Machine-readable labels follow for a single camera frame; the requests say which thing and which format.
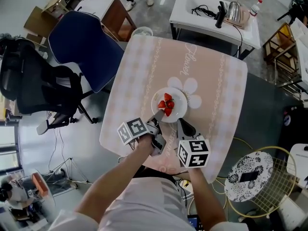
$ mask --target concrete floor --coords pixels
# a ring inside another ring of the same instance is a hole
[[[250,7],[257,0],[238,0],[243,5]],[[261,11],[258,15],[258,26],[261,45],[278,29],[282,22],[277,22],[276,18],[285,13],[287,8],[276,0],[263,0]],[[136,0],[135,8],[129,12],[137,26],[150,27],[155,36],[172,38],[169,27],[169,17],[175,0],[166,0],[160,5],[160,0],[155,0],[155,5],[151,8],[146,6],[145,0]],[[51,65],[58,65],[54,59],[49,60]],[[263,61],[262,49],[255,50],[249,55],[247,62],[248,71],[264,79],[272,80],[272,73],[266,68]],[[67,64],[73,71],[79,73],[76,64]],[[90,90],[89,84],[83,78],[82,86],[84,92]],[[82,101],[91,117],[104,116],[108,94],[100,92],[92,95]],[[76,113],[75,118],[80,119],[76,124],[70,124],[61,128],[61,134],[64,141],[64,158],[73,157],[74,161],[88,178],[94,182],[101,174],[105,173],[117,164],[118,156],[104,149],[99,144],[99,135],[101,131],[101,121],[97,124],[90,124],[87,119]],[[21,148],[21,157],[23,167],[26,173],[35,168],[40,172],[48,171],[48,163],[55,146],[55,135],[53,130],[49,130],[44,135],[37,135],[36,127],[46,119],[46,112],[35,113],[31,116],[24,116],[20,121],[19,140]],[[53,155],[50,168],[56,167],[63,162],[61,154],[61,139],[58,136],[56,152]],[[78,172],[71,168],[71,177],[74,180],[82,180]],[[223,189],[214,183],[216,189],[222,192]],[[53,220],[60,209],[72,210],[80,201],[88,186],[80,185],[78,190],[74,190],[55,198],[56,208],[51,213],[50,220]],[[218,195],[222,205],[224,196]],[[235,221],[237,215],[233,212],[231,220]]]

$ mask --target black and white marker cube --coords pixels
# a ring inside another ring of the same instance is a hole
[[[178,157],[185,168],[205,167],[211,154],[208,140],[182,140]]]
[[[148,133],[149,130],[146,123],[144,123],[141,118],[135,118],[133,120],[123,122],[117,129],[117,132],[123,144],[127,145],[141,135]]]

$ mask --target pink tablecloth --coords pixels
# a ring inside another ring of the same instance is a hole
[[[134,36],[128,43],[116,74],[100,135],[102,147],[128,155],[117,128],[124,121],[153,113],[151,100],[163,87],[180,89],[188,99],[184,117],[210,141],[211,157],[202,169],[214,181],[225,160],[240,116],[246,87],[246,63],[211,49],[148,36]],[[166,147],[162,155],[149,157],[145,166],[176,174],[184,171],[175,149],[176,123],[161,123]]]

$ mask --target strawberry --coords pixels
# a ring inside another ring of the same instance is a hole
[[[164,100],[160,101],[158,104],[158,108],[165,108],[165,107],[166,107],[165,101]]]
[[[168,94],[168,93],[165,93],[164,94],[164,98],[165,98],[165,102],[167,102],[167,101],[172,99],[172,96],[170,94]]]
[[[171,115],[171,112],[172,112],[172,109],[170,109],[170,108],[166,108],[166,109],[165,109],[165,114],[166,114],[166,116]]]
[[[167,108],[173,109],[173,108],[174,108],[173,99],[169,100],[169,101],[166,103],[166,106],[167,106]]]

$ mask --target wire basket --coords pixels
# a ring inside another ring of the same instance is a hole
[[[147,26],[141,26],[133,31],[131,36],[134,36],[134,35],[153,36],[153,31]]]
[[[261,191],[252,199],[248,200],[255,203],[259,207],[259,210],[262,214],[257,216],[247,216],[238,211],[232,204],[233,201],[228,199],[228,202],[232,209],[237,214],[244,217],[259,218],[277,210],[279,206],[285,201],[286,197],[290,195],[296,182],[296,165],[292,155],[284,148],[278,146],[263,147],[256,150],[255,152],[264,150],[266,150],[266,152],[268,152],[270,155],[276,154],[277,150],[283,151],[284,156],[289,156],[291,160],[289,160],[289,162],[286,162],[285,160],[281,160],[272,156],[273,170],[270,178],[268,179],[264,187],[261,189]]]

